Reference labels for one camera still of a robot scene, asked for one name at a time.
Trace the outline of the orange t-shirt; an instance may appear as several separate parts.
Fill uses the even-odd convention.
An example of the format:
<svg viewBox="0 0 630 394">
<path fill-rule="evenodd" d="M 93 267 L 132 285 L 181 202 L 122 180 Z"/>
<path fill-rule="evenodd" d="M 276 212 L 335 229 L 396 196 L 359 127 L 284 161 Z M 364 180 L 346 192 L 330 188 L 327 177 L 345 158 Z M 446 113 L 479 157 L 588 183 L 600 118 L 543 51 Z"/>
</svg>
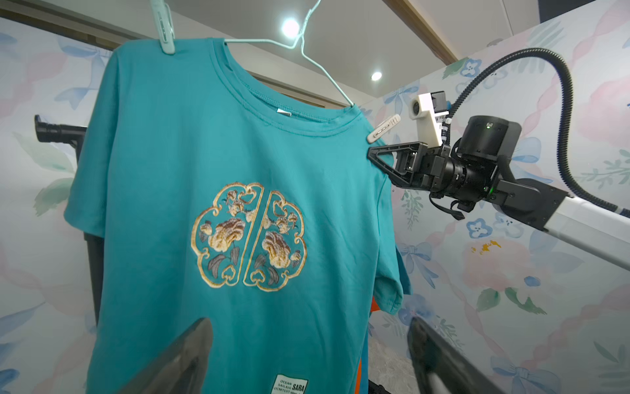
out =
<svg viewBox="0 0 630 394">
<path fill-rule="evenodd" d="M 359 360 L 357 377 L 354 385 L 354 394 L 383 393 L 383 387 L 369 378 L 369 339 L 372 336 L 373 326 L 369 323 L 364 338 L 364 346 Z"/>
</svg>

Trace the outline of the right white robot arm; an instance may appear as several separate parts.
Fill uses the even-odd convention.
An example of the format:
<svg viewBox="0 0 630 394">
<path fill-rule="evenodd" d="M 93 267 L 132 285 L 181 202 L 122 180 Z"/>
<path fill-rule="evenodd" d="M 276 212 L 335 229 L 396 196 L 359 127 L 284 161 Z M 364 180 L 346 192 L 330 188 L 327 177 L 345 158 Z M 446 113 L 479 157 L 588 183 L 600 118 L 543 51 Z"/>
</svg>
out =
<svg viewBox="0 0 630 394">
<path fill-rule="evenodd" d="M 368 159 L 401 189 L 448 197 L 439 210 L 464 219 L 485 201 L 509 218 L 543 231 L 622 269 L 629 268 L 629 219 L 531 178 L 516 178 L 510 162 L 521 127 L 490 116 L 469 119 L 454 146 L 423 142 L 372 147 Z"/>
</svg>

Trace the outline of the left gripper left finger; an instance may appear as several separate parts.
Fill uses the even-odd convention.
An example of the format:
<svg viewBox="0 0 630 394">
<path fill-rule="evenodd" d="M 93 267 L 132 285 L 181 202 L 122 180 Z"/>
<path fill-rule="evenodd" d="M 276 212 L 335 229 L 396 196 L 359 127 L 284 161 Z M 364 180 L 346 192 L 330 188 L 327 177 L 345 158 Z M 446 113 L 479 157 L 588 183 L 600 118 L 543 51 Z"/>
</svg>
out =
<svg viewBox="0 0 630 394">
<path fill-rule="evenodd" d="M 200 394 L 212 345 L 213 325 L 200 318 L 118 393 Z"/>
</svg>

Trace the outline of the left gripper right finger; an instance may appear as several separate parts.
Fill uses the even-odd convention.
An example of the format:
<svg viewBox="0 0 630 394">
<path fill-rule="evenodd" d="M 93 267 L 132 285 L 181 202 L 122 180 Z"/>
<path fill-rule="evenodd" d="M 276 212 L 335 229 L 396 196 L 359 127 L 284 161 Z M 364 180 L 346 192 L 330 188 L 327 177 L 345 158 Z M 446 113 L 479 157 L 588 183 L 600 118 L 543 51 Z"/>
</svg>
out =
<svg viewBox="0 0 630 394">
<path fill-rule="evenodd" d="M 407 340 L 421 393 L 502 392 L 422 318 L 412 318 Z"/>
</svg>

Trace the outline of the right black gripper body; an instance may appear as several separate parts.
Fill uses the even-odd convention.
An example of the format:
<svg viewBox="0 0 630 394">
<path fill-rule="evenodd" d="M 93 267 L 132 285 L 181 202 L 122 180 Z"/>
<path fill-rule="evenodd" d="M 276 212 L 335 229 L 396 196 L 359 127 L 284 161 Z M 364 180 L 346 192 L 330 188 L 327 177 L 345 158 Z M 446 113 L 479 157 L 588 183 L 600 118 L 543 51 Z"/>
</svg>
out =
<svg viewBox="0 0 630 394">
<path fill-rule="evenodd" d="M 401 189 L 424 190 L 439 199 L 466 204 L 484 200 L 499 177 L 493 160 L 451 155 L 447 145 L 429 148 L 415 142 L 368 149 L 367 158 Z"/>
</svg>

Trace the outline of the pale green clothespin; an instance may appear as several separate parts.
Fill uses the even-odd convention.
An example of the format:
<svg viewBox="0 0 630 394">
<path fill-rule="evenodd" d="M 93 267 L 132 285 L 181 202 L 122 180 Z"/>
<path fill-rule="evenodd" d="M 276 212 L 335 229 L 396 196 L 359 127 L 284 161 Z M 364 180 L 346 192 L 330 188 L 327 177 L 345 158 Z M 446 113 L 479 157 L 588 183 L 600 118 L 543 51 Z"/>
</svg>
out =
<svg viewBox="0 0 630 394">
<path fill-rule="evenodd" d="M 172 13 L 165 0 L 149 0 L 149 5 L 154 18 L 157 30 L 158 41 L 162 52 L 173 55 L 176 52 L 175 32 L 172 21 Z"/>
</svg>

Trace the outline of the off-white clothespin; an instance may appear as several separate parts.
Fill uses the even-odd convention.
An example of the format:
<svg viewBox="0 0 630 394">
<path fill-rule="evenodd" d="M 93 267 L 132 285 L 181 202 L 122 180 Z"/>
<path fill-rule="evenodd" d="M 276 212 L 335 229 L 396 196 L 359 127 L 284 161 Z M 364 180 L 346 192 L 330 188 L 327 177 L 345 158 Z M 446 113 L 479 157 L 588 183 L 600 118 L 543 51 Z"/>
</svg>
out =
<svg viewBox="0 0 630 394">
<path fill-rule="evenodd" d="M 401 117 L 399 114 L 395 114 L 381 122 L 375 129 L 367 136 L 367 142 L 369 144 L 374 144 L 376 141 L 380 140 L 382 136 L 387 134 L 391 129 L 396 127 L 401 121 Z"/>
</svg>

